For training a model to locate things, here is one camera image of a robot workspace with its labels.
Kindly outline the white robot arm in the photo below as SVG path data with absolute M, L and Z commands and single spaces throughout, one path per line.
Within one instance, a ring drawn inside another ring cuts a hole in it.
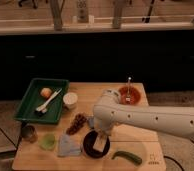
M 103 132 L 115 123 L 194 139 L 194 107 L 133 106 L 120 103 L 120 93 L 105 90 L 93 107 L 95 128 Z

